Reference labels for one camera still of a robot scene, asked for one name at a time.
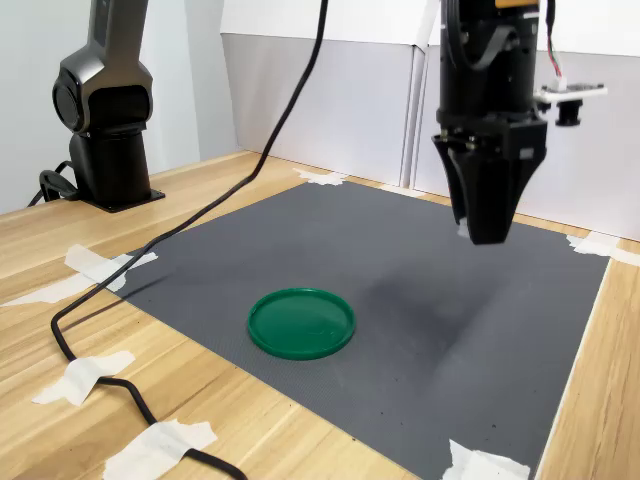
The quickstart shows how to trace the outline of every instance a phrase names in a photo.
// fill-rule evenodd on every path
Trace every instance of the green plastic lid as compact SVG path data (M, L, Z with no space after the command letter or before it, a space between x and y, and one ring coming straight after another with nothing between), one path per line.
M271 293L249 313L249 334L254 343L289 360L331 355L351 340L355 328L355 316L347 302L313 288Z

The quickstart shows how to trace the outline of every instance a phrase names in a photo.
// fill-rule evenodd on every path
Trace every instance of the masking tape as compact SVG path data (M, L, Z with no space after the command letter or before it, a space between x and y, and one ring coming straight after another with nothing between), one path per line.
M317 183L318 185L342 185L344 179L348 177L346 173L331 172L327 174L311 173L294 168L296 172L300 174L300 178L306 178L309 181L307 183Z
M149 263L158 256L151 252L143 255L140 260L133 264L131 268L136 268L145 263ZM106 279L122 265L131 259L130 255L120 255L113 260L102 258L100 255L91 252L81 245L74 245L69 248L65 264L80 272L65 278L59 282L48 285L44 288L28 293L22 297L11 300L0 305L0 307L10 307L13 305L24 305L27 303L45 302L58 303L60 300L77 295L87 288ZM124 275L111 282L109 288L116 291L125 283Z
M134 360L133 354L126 350L108 357L77 358L67 365L60 380L45 388L31 401L47 404L66 398L69 403L79 407L89 396L98 378L120 373Z
M187 450L202 450L218 439L208 422L157 422L109 458L103 480L154 480L175 467Z
M469 233L469 224L467 223L467 217L462 217L460 219L460 224L458 225L458 235L462 238L471 239L471 234Z
M577 253L611 257L619 262L640 267L640 255L618 248L618 242L620 241L618 237L591 232L586 238L567 235L567 240L569 240L569 244L574 247L574 251Z
M530 469L513 460L481 452L468 450L449 440L452 466L441 480L527 480Z
M395 185L383 185L380 187L380 190L384 190L385 192L398 193L400 195L404 195L405 197L413 198L418 198L424 195L424 192L409 190L408 188L396 187Z

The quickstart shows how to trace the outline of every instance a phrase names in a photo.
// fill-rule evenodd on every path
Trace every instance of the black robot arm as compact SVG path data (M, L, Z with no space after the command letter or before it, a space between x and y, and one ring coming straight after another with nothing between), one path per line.
M77 197L109 212L164 195L151 190L142 131L152 77L140 63L148 0L92 0L87 44L60 62L53 104L73 132Z

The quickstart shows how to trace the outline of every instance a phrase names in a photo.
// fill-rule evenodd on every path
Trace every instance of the black cable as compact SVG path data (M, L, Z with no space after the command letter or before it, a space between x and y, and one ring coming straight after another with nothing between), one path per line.
M293 95L291 96L291 99L287 104L287 107L285 108L284 112L282 113L282 116L280 117L280 120L278 120L278 123L273 129L273 132L271 133L271 136L267 141L264 151L262 152L262 155L260 155L260 160L258 161L258 164L255 166L253 171L249 174L249 176L247 176L246 178L238 182L236 185L231 187L231 189L228 190L225 194L221 195L219 198L211 202L209 205L202 208L200 211L192 215L189 219L185 220L177 227L172 228L168 232L165 232L162 235L159 235L158 237L151 240L144 247L142 247L142 249L140 249L138 253L133 255L133 257L127 263L125 263L122 267L120 267L113 275L111 275L109 278L99 283L98 285L96 285L93 289L89 290L87 293L82 295L77 300L74 300L70 305L66 306L65 308L63 308L53 316L53 318L51 319L51 331L53 332L53 336L55 337L56 342L58 343L58 346L62 350L62 353L64 353L64 356L67 357L67 360L71 362L76 359L76 356L71 351L71 348L69 347L69 344L67 343L67 341L64 339L64 336L60 331L60 327L58 327L58 322L65 315L71 313L73 310L78 308L87 300L94 297L101 290L104 290L104 288L107 285L113 282L116 278L118 278L124 272L129 270L129 268L131 268L131 266L134 263L136 263L145 253L151 250L155 245L157 245L161 241L166 240L167 238L187 228L196 220L198 220L199 218L201 218L202 216L204 216L205 214L213 210L215 207L220 205L222 202L227 200L229 197L231 197L234 193L236 193L242 187L253 182L253 180L255 180L255 178L258 176L258 174L262 170L262 167L264 166L267 160L267 156L271 151L271 147L276 141L276 138L278 137L280 130L282 130L282 127L287 121L287 118L291 114L291 111L293 110L293 107L295 106L296 101L298 100L298 97L300 96L300 93L302 92L302 89L307 83L307 80L309 79L309 76L313 71L313 67L316 64L316 60L318 59L318 54L320 53L320 46L322 45L322 40L324 38L324 27L325 27L325 22L327 18L328 6L329 6L329 0L321 0L320 15L318 18L318 31L316 34L315 43L313 45L313 51L311 52L311 58L309 59L309 63L307 64L307 67L305 68L304 72L302 73L302 76L300 77L300 80L298 81L298 85L296 86L293 92ZM145 401L142 399L142 395L140 395L140 392L138 391L138 389L133 383L129 382L128 380L113 378L113 377L100 377L97 383L102 385L114 385L114 386L123 387L129 390L129 393L133 397L134 401L136 402L136 405L138 406L138 409L142 413L142 416L145 418L147 423L149 425L153 425L154 423L156 423L156 418L151 413L151 410L149 410L149 407L147 406ZM209 455L208 453L191 449L191 450L188 450L185 455L195 460L198 460L199 462L205 463L214 468L222 470L237 480L246 480L247 478L247 476L238 468L225 462L224 460L214 457L213 455Z
M464 51L462 42L462 25L460 23L460 0L443 0L445 3L445 22L447 43L449 44L449 58L457 69L482 72L489 68L495 58L504 49L509 36L516 32L511 25L498 25L485 48L482 57L471 63Z
M55 172L56 173L62 173L62 171L66 168L73 168L73 165L71 164L71 162L69 160L65 160L64 162L62 162L60 165L58 165L56 167ZM38 190L38 193L36 193L34 195L34 197L31 199L31 201L29 202L29 205L27 205L27 208L29 207L33 207L36 203L38 203L40 201L40 199L42 198L43 194L42 194L42 190Z

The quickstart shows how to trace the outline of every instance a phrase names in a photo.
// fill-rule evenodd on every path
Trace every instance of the gray mat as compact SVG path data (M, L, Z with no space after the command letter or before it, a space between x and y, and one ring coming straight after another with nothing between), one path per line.
M535 470L608 259L524 225L501 246L456 232L447 207L305 184L158 245L118 293L422 478L449 439ZM253 304L298 286L353 307L335 355L251 342Z

